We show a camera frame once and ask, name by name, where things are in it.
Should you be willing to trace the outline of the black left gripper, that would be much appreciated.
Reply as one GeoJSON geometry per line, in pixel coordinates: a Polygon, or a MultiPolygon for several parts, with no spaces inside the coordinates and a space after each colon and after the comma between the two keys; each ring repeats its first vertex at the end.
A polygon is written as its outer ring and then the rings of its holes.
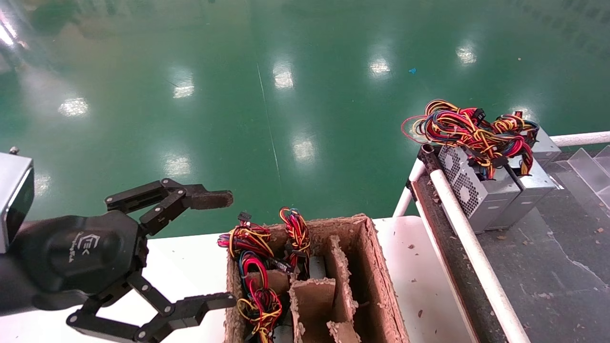
{"type": "Polygon", "coordinates": [[[83,304],[67,318],[77,332],[117,343],[161,343],[176,330],[200,326],[210,311],[236,306],[231,293],[170,302],[142,276],[147,254],[140,225],[121,212],[26,222],[1,256],[1,315],[83,304]],[[155,309],[149,322],[136,326],[97,315],[130,290],[155,309]]]}

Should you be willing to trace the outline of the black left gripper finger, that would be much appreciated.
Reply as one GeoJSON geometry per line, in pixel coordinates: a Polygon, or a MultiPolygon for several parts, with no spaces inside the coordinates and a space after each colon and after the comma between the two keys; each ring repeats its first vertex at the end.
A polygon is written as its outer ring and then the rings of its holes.
{"type": "Polygon", "coordinates": [[[147,208],[140,217],[144,234],[155,236],[187,209],[227,208],[233,204],[231,191],[208,191],[202,184],[183,185],[170,178],[113,194],[105,200],[108,211],[131,213],[147,208]]]}

